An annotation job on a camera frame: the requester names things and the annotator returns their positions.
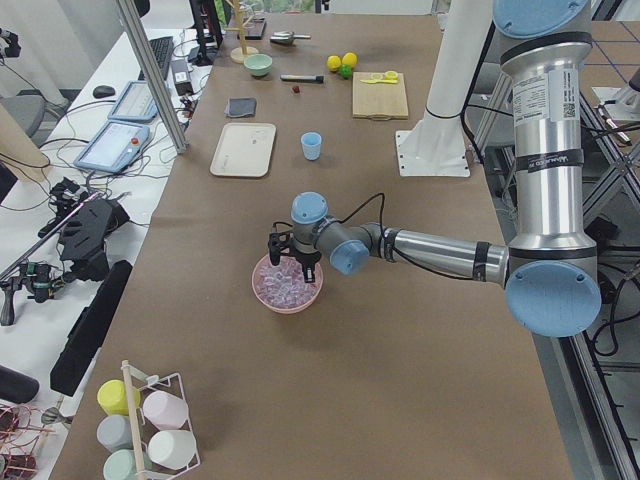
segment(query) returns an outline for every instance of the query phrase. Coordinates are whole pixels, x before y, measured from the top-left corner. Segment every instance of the white tabletop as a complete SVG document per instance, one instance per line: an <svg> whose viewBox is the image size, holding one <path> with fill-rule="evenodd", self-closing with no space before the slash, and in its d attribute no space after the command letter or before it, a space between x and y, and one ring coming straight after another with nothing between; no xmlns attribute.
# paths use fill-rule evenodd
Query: white tabletop
<svg viewBox="0 0 640 480"><path fill-rule="evenodd" d="M191 41L193 30L148 30L149 38L174 36L176 56L186 55L196 46ZM183 41L188 43L179 46ZM123 34L116 42L108 56L101 63L94 75L89 79L84 89L71 105L71 109L96 99L92 91L97 85L110 85L116 93L122 92L129 80L136 80L140 68L135 59L128 38ZM201 90L206 83L211 67L195 67L191 72L194 90ZM172 101L175 107L181 107L180 99L175 92L173 82L168 81ZM105 123L107 114L113 103L96 103L79 108L69 113L61 120L50 139L73 137L91 140L100 127ZM182 114L178 117L186 121ZM140 225L128 222L113 232L106 240L105 250L109 265L119 260L134 263L142 246L147 228L144 226L151 221L166 183L166 177L171 172L173 159L176 155L164 124L159 118L149 124L153 139L144 151L142 163L134 163L128 170L131 176L120 177L109 181L108 188L111 198L126 194L120 204L129 214L131 220ZM49 157L53 167L48 171L48 182L55 185L67 177L82 185L85 183L83 174L69 165L75 160L82 148L80 142L55 142L42 148ZM93 187L105 185L106 180L94 180ZM25 209L39 204L46 198L50 185L18 182L2 205L5 207ZM0 242L0 269L16 260L27 248L38 241L37 232L50 219L53 212L47 203L27 211L14 212L0 209L0 224L2 225L2 242ZM56 251L57 235L43 245L30 258L30 261L47 262L61 266L59 254ZM74 325L82 309L93 299L100 282L75 281L56 293L55 299L42 304L27 300L25 289L17 292L14 297L16 314L15 325L0 327L0 364L18 370L40 382L40 391L31 405L46 409L59 405L64 415L73 415L84 393L84 382L78 388L73 398L65 397L49 388L49 373L58 359L67 341L69 330ZM40 414L34 415L35 423L39 424ZM38 474L36 479L48 478L57 459L66 430L60 424L51 427L53 432L41 439L36 450ZM91 448L100 448L96 441Z"/></svg>

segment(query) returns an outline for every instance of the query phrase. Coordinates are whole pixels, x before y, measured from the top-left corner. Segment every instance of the wooden cutting board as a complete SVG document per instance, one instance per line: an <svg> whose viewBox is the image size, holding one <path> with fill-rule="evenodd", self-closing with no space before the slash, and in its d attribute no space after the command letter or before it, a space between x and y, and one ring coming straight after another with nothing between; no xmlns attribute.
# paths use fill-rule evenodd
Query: wooden cutting board
<svg viewBox="0 0 640 480"><path fill-rule="evenodd" d="M371 72L353 73L353 116L372 120L409 118L404 75L398 74L396 84L368 84L360 81L370 78Z"/></svg>

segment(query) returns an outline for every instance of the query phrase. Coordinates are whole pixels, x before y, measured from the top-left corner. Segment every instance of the black marker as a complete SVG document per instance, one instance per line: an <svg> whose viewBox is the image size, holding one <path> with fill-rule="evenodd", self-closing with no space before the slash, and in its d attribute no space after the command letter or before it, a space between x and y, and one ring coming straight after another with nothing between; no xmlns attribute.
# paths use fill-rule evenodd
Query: black marker
<svg viewBox="0 0 640 480"><path fill-rule="evenodd" d="M324 75L280 75L283 82L324 83Z"/></svg>

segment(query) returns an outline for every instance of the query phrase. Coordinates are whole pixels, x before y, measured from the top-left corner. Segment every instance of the black device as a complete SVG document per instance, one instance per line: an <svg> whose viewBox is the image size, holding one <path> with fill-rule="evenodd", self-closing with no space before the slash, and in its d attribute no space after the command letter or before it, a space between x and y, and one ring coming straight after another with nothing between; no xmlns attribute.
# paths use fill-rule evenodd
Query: black device
<svg viewBox="0 0 640 480"><path fill-rule="evenodd" d="M60 260L73 261L64 281L104 280L109 272L104 239L128 221L129 215L116 200L87 202L60 233L58 242L64 245Z"/></svg>
<svg viewBox="0 0 640 480"><path fill-rule="evenodd" d="M18 181L9 167L0 162L0 202L4 201L15 183Z"/></svg>
<svg viewBox="0 0 640 480"><path fill-rule="evenodd" d="M189 64L184 58L171 61L171 73L173 74L173 84L178 95L193 94L191 76L189 75Z"/></svg>
<svg viewBox="0 0 640 480"><path fill-rule="evenodd" d="M151 10L151 2L149 0L133 0L133 3L136 6L136 10L138 10L138 15L141 17L144 17Z"/></svg>
<svg viewBox="0 0 640 480"><path fill-rule="evenodd" d="M189 63L199 67L203 65L213 65L213 59L222 45L222 29L220 19L213 0L189 0L193 24L196 29L198 46L193 48L187 57ZM204 20L207 22L209 35L205 34ZM216 45L207 46L207 43L215 40Z"/></svg>
<svg viewBox="0 0 640 480"><path fill-rule="evenodd" d="M32 294L28 298L35 300L36 303L43 303L53 298L55 292L64 286L61 277L51 275L51 269L48 263L24 262L18 266L17 275L0 282L0 289L4 292L0 326L9 327L15 323L13 296L22 287Z"/></svg>
<svg viewBox="0 0 640 480"><path fill-rule="evenodd" d="M149 40L153 56L156 57L162 78L166 80L173 55L173 37L160 37ZM144 72L140 70L138 80L144 80Z"/></svg>
<svg viewBox="0 0 640 480"><path fill-rule="evenodd" d="M44 238L51 230L56 228L80 202L89 197L89 192L67 177L56 183L49 190L49 208L55 211L56 216L38 231L38 237Z"/></svg>
<svg viewBox="0 0 640 480"><path fill-rule="evenodd" d="M132 268L126 260L116 262L91 304L82 310L49 375L51 390L70 397L75 394L109 331Z"/></svg>
<svg viewBox="0 0 640 480"><path fill-rule="evenodd" d="M7 58L18 58L20 56L20 44L18 43L19 37L9 30L0 28L0 38L4 39L8 47L4 49L4 56Z"/></svg>
<svg viewBox="0 0 640 480"><path fill-rule="evenodd" d="M35 378L0 365L0 399L12 403L27 403L38 393L40 384Z"/></svg>
<svg viewBox="0 0 640 480"><path fill-rule="evenodd" d="M93 98L111 97L116 94L116 89L109 85L98 85L93 89Z"/></svg>

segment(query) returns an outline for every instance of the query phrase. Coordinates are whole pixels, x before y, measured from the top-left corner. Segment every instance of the brown paper tabletop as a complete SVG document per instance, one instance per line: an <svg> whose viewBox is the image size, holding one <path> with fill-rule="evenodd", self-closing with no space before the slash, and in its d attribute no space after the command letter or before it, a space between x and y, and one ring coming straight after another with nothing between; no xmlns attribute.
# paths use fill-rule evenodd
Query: brown paper tabletop
<svg viewBox="0 0 640 480"><path fill-rule="evenodd" d="M95 440L99 386L128 359L184 378L202 465L184 478L566 479L567 457L531 335L496 285L439 278L371 259L325 283L306 311L284 316L254 297L251 272L274 220L299 192L346 216L387 195L385 223L502 243L482 168L468 179L400 178L394 132L422 117L441 39L431 17L274 15L252 42L274 58L252 79L225 40L113 321L54 479L95 479L108 452ZM268 35L312 35L293 47ZM409 120L351 117L351 84L328 55L360 56L361 71L404 73ZM322 85L281 73L325 74ZM229 98L255 96L248 121L277 126L261 179L218 178L209 165ZM323 137L316 162L299 138ZM377 205L355 219L377 218Z"/></svg>

